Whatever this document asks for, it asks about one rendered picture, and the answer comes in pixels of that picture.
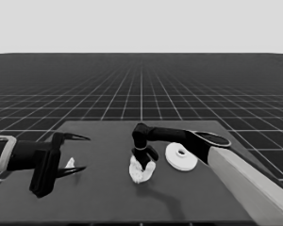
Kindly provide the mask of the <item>large thick white disc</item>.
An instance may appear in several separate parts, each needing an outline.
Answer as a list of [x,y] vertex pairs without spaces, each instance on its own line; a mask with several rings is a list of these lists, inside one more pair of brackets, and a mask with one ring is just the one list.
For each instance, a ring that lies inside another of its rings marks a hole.
[[197,163],[197,157],[190,153],[182,144],[172,142],[165,149],[167,162],[176,170],[189,171],[193,170]]

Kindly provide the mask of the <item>white round carrier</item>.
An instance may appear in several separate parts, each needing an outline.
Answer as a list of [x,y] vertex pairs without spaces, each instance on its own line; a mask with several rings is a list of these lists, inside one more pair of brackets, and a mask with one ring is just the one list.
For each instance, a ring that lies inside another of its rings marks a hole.
[[131,177],[131,173],[132,173],[132,172],[140,172],[140,173],[142,174],[141,183],[148,181],[148,180],[152,177],[152,175],[153,175],[153,173],[154,173],[154,172],[153,172],[151,175],[148,175],[148,174],[146,174],[146,173],[144,172],[144,169],[138,170],[138,169],[136,169],[135,167],[133,167],[131,164],[129,164],[129,175],[130,175],[130,177]]

